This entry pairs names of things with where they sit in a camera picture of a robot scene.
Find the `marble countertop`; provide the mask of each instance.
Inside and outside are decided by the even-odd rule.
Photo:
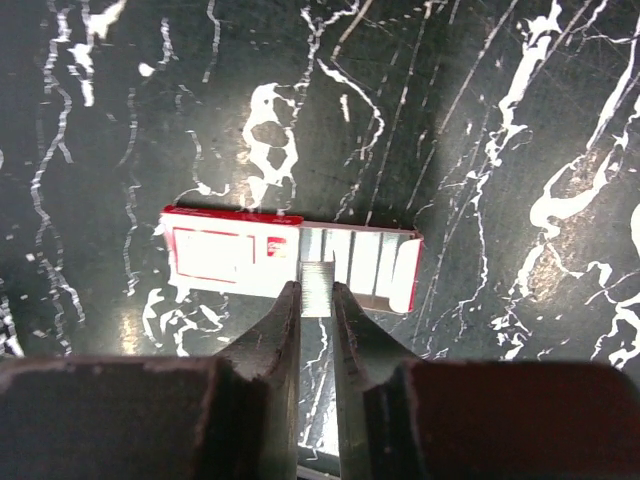
[[[271,300],[167,284],[172,202],[415,228],[425,359],[593,360],[640,383],[633,0],[0,6],[0,352],[207,355]],[[300,443],[337,453],[331,331]]]

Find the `metal jaw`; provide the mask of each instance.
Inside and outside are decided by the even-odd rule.
[[[593,364],[426,362],[333,286],[341,478],[636,478],[637,390]],[[212,357],[0,364],[0,478],[296,478],[301,289]]]

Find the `white label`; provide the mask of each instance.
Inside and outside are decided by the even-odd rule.
[[[235,283],[243,267],[255,261],[252,236],[181,228],[175,228],[173,235],[180,275]]]

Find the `rectangular box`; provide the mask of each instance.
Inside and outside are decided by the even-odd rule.
[[[300,279],[302,264],[330,261],[335,280],[349,285],[363,308],[413,308],[417,232],[175,206],[160,222],[176,287],[275,298],[285,282]]]

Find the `red and white box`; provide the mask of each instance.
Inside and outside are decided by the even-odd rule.
[[[299,216],[168,206],[161,219],[169,283],[181,289],[278,296],[301,262],[335,263],[363,308],[413,308],[422,246],[417,232],[305,222]]]

